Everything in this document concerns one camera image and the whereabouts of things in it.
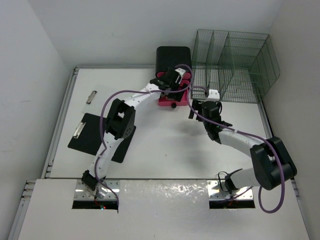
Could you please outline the pink bottom drawer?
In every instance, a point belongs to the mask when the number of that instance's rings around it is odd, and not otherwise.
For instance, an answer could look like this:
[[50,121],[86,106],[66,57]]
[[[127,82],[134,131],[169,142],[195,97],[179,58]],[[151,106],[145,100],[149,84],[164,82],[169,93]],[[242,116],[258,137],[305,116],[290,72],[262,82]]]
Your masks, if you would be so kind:
[[169,93],[179,93],[179,92],[184,92],[184,95],[181,99],[180,102],[177,101],[169,101],[166,100],[165,94],[162,94],[161,97],[158,100],[158,105],[160,107],[171,107],[173,109],[175,109],[176,107],[180,107],[180,106],[186,106],[187,105],[187,93],[188,93],[188,86],[185,88],[182,88],[181,86],[175,87],[171,90],[169,90]]

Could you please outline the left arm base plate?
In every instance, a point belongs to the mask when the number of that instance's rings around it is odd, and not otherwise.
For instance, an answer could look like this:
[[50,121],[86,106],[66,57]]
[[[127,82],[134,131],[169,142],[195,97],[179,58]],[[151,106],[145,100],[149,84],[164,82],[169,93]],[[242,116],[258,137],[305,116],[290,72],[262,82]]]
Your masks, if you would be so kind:
[[[119,180],[105,180],[103,182],[107,185],[116,195],[120,192]],[[95,190],[89,190],[81,180],[78,180],[75,185],[74,197],[75,201],[93,201],[94,198],[99,201],[116,200],[116,196],[108,188],[98,184]]]

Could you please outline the transparent clipboard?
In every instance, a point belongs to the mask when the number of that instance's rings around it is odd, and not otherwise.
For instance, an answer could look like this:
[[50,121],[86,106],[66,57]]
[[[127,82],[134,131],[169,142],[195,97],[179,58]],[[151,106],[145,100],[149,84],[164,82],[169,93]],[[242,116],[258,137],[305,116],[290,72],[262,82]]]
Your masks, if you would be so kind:
[[94,134],[98,137],[100,136],[102,108],[111,94],[111,89],[105,88],[102,85],[97,85],[87,96],[85,102],[81,102],[80,112],[83,116],[72,135],[74,139],[78,139],[81,136],[81,133],[85,131],[85,128],[93,129]]

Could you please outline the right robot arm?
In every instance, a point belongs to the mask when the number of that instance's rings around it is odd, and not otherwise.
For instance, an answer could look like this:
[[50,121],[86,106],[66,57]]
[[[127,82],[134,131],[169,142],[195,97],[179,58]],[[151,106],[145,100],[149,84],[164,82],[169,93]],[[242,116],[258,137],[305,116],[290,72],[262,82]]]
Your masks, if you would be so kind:
[[243,187],[262,187],[272,190],[290,180],[298,173],[297,168],[283,141],[273,136],[259,139],[231,130],[232,124],[221,118],[222,103],[219,101],[193,100],[189,118],[203,122],[208,137],[220,145],[232,147],[250,157],[252,168],[236,169],[227,173],[220,189],[233,194]]

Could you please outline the pink top drawer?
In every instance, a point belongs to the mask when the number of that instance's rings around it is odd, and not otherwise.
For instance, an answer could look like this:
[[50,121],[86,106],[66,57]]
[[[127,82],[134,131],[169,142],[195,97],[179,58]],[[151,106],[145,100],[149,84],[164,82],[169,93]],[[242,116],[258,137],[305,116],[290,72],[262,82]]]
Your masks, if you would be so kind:
[[[165,71],[160,71],[156,74],[156,77],[159,78],[159,77],[163,76],[165,73],[166,73]],[[191,77],[192,77],[191,73],[187,71],[184,73],[182,78],[184,80],[189,80]]]

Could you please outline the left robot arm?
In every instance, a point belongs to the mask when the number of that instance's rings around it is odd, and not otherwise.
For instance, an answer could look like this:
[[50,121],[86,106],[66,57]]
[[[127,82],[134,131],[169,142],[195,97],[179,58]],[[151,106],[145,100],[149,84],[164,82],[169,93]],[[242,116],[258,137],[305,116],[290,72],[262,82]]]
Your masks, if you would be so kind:
[[103,104],[100,115],[84,114],[77,149],[95,157],[81,178],[90,192],[99,193],[113,159],[123,162],[136,131],[137,108],[162,96],[172,95],[174,100],[181,100],[188,88],[187,84],[180,87],[186,73],[181,67],[169,68],[160,77],[151,79],[143,89],[130,90],[131,96],[126,99],[117,98],[116,93],[110,96]]

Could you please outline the black mouse pad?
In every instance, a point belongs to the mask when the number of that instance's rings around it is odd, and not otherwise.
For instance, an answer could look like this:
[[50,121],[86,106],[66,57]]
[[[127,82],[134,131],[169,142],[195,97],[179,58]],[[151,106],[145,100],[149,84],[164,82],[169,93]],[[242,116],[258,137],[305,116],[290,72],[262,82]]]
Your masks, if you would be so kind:
[[[78,137],[72,137],[67,147],[95,156],[102,144],[99,127],[100,116],[85,113],[81,122],[84,123],[81,133]],[[117,147],[111,159],[113,162],[122,163],[124,161],[135,131],[136,126],[134,126],[131,135]]]

